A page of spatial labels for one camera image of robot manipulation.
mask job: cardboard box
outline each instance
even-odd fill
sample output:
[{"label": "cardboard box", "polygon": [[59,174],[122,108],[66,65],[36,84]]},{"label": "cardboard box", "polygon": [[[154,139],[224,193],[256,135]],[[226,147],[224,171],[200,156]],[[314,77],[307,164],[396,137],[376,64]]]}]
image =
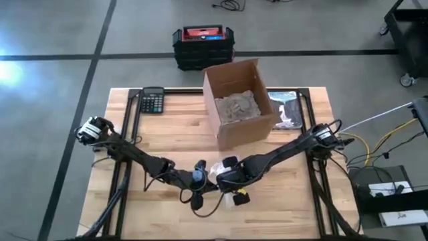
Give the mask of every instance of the cardboard box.
[{"label": "cardboard box", "polygon": [[[204,69],[203,96],[209,122],[221,150],[266,139],[278,120],[257,69],[257,60],[222,64]],[[251,90],[261,116],[222,125],[215,98]]]}]

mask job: concrete floor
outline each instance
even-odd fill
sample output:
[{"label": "concrete floor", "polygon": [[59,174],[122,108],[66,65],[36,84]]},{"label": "concrete floor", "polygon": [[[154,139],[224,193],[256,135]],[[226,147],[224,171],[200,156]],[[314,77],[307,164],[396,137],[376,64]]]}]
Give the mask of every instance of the concrete floor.
[{"label": "concrete floor", "polygon": [[[118,0],[102,53],[171,52],[176,29],[212,23],[235,31],[237,51],[394,48],[390,35],[377,32],[393,0],[247,0],[244,12],[212,9],[217,2]],[[105,0],[0,0],[0,57],[93,54],[108,5]],[[414,5],[408,0],[403,7]],[[0,240],[18,240],[9,233],[37,238],[89,65],[90,60],[0,61],[0,131],[7,137],[0,145]],[[259,69],[267,86],[326,86],[344,126],[412,101],[428,88],[424,81],[403,88],[399,78],[405,69],[394,55],[266,57]],[[83,120],[104,114],[110,88],[153,85],[202,86],[202,75],[178,70],[173,59],[100,60]],[[410,118],[402,109],[352,132],[373,146]],[[420,130],[413,125],[387,146]],[[427,184],[427,145],[420,137],[378,164],[404,165],[413,185]],[[346,150],[350,157],[363,152],[359,144]],[[75,145],[50,240],[76,233],[92,160],[89,148]],[[416,227],[364,232],[423,239]]]}]

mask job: cart wheel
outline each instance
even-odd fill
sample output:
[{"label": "cart wheel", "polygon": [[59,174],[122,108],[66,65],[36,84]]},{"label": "cart wheel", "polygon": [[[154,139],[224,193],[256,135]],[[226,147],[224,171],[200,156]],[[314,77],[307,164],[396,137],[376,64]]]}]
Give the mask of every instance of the cart wheel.
[{"label": "cart wheel", "polygon": [[417,83],[417,79],[414,77],[410,77],[408,73],[406,73],[403,77],[400,79],[400,84],[404,87],[410,87]]},{"label": "cart wheel", "polygon": [[388,25],[386,23],[383,23],[381,28],[379,29],[379,34],[381,36],[384,36],[385,34],[387,34],[389,32],[389,28]]}]

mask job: wooden table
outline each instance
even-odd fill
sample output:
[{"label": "wooden table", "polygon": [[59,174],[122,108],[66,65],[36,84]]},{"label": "wooden table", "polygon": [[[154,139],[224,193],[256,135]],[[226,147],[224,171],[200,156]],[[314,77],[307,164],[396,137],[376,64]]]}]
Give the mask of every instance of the wooden table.
[{"label": "wooden table", "polygon": [[[333,121],[326,89],[310,88],[310,94],[316,122]],[[127,95],[128,89],[113,88],[107,103],[105,117],[114,123],[118,132],[121,131]],[[127,137],[130,137],[131,128],[132,123]],[[209,168],[230,155],[244,158],[266,153],[295,139],[300,131],[272,131],[264,141],[218,152],[207,122],[202,95],[166,95],[164,114],[142,115],[138,134],[142,137],[141,143],[136,145],[138,148],[151,155],[174,160],[177,169],[193,170],[194,164],[200,159],[206,160]],[[105,157],[105,153],[97,154],[96,159],[100,157]],[[335,155],[335,160],[345,167],[340,155]],[[93,168],[78,234],[83,234],[87,230],[85,226],[91,226],[106,207],[113,168],[114,162],[111,160],[97,163]],[[356,228],[358,213],[347,177],[333,163],[327,166],[327,174],[334,204],[345,220]],[[143,182],[142,167],[133,163],[123,239],[319,237],[303,153],[276,165],[261,181],[245,188],[251,198],[248,204],[229,209],[221,204],[208,218],[196,217],[189,204],[182,204],[176,187],[156,181],[147,192],[143,192]],[[214,208],[220,193],[207,193],[204,197],[204,206],[198,211],[200,214],[207,214]],[[327,225],[327,214],[323,208]],[[113,214],[112,227],[116,225],[116,215],[117,208]]]}]

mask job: calculator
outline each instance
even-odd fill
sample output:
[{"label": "calculator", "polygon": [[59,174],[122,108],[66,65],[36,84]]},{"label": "calculator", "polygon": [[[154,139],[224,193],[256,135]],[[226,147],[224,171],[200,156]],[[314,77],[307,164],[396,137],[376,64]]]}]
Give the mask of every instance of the calculator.
[{"label": "calculator", "polygon": [[163,112],[165,92],[162,87],[142,89],[141,113],[160,114]]}]

